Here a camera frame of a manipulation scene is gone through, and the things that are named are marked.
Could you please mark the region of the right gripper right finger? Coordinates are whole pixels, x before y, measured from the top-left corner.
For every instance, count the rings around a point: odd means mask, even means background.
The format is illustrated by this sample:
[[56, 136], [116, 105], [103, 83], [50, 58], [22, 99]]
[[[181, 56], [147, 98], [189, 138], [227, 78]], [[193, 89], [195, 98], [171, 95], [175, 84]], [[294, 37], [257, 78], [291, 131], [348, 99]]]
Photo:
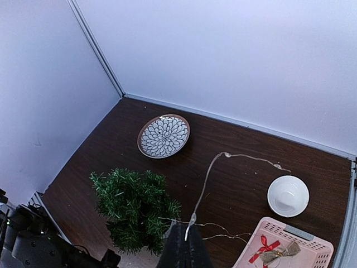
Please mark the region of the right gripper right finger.
[[204, 241], [195, 226], [189, 228], [187, 246], [187, 267], [214, 267]]

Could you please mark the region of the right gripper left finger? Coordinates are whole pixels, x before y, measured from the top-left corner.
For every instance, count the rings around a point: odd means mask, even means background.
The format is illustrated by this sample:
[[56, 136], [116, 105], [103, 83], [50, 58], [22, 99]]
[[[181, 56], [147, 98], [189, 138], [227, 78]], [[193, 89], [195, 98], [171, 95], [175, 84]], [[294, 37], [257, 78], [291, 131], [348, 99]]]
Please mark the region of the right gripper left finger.
[[181, 223], [171, 228], [170, 235], [156, 268], [184, 268], [186, 267], [186, 243], [184, 240], [185, 226]]

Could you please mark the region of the small green christmas tree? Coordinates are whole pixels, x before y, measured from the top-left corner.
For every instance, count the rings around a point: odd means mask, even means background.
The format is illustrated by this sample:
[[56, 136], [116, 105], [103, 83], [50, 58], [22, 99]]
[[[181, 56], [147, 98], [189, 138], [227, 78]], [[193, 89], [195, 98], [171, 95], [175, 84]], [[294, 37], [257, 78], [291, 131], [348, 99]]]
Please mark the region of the small green christmas tree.
[[116, 168], [107, 174], [92, 172], [89, 179], [113, 246], [126, 254], [146, 248], [160, 255], [164, 235], [181, 213], [180, 202], [167, 194], [166, 178], [150, 170]]

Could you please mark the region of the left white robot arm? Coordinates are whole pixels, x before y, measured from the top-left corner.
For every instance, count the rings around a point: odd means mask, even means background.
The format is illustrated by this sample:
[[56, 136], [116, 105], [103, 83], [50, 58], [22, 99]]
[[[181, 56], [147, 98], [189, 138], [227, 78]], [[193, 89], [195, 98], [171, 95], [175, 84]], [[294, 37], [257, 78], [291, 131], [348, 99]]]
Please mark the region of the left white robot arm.
[[36, 192], [27, 204], [13, 205], [1, 190], [1, 252], [23, 267], [118, 267], [121, 257], [107, 249], [98, 260], [73, 245]]

